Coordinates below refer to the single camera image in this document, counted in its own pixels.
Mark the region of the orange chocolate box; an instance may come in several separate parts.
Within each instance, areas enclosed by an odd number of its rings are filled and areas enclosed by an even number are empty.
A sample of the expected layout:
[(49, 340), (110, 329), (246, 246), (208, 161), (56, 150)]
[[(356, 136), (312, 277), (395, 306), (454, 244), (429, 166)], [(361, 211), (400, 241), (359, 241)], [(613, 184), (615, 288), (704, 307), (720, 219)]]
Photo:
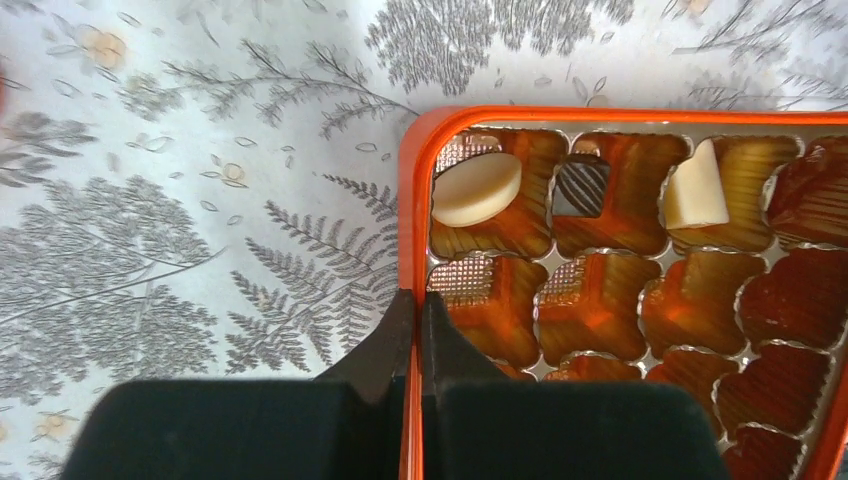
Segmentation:
[[(668, 230), (665, 191), (714, 143), (730, 220)], [(435, 179), (508, 153), (520, 190), (467, 227)], [(611, 167), (597, 218), (553, 216), (568, 156)], [(725, 479), (831, 479), (847, 442), (847, 117), (445, 107), (399, 150), (399, 280), (521, 381), (668, 384), (703, 410)]]

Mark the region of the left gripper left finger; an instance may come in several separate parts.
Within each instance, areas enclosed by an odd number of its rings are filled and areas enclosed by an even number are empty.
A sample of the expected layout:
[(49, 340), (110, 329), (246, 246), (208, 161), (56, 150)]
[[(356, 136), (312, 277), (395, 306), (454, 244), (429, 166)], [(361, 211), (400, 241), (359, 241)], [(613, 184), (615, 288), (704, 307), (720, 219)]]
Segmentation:
[(376, 329), (312, 380), (144, 380), (96, 405), (65, 479), (394, 479), (415, 313), (395, 293)]

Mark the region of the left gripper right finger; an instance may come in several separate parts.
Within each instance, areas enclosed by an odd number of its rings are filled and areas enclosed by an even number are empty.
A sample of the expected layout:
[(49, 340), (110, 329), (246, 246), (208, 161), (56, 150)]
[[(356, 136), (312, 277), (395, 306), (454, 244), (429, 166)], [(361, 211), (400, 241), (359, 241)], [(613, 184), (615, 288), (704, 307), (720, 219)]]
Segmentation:
[(425, 479), (725, 479), (706, 416), (682, 389), (642, 381), (521, 381), (452, 324), (421, 313)]

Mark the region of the dark chocolate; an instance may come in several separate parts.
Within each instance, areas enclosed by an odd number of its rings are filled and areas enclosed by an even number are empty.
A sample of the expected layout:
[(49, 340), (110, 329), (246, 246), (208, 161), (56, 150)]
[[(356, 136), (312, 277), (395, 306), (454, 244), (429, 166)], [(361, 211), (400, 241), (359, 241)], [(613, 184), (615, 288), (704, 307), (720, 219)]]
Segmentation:
[(554, 177), (552, 215), (597, 218), (601, 215), (610, 165), (600, 157), (567, 157)]

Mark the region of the white chocolate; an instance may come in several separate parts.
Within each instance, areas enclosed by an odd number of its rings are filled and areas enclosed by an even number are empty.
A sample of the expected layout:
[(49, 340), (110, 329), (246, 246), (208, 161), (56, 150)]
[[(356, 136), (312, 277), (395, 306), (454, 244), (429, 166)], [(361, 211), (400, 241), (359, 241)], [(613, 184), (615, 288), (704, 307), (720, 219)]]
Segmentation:
[(730, 220), (714, 143), (700, 142), (669, 179), (664, 198), (668, 230), (722, 225)]
[(432, 217), (449, 227), (493, 218), (517, 197), (522, 162), (512, 154), (487, 153), (461, 161), (434, 181)]

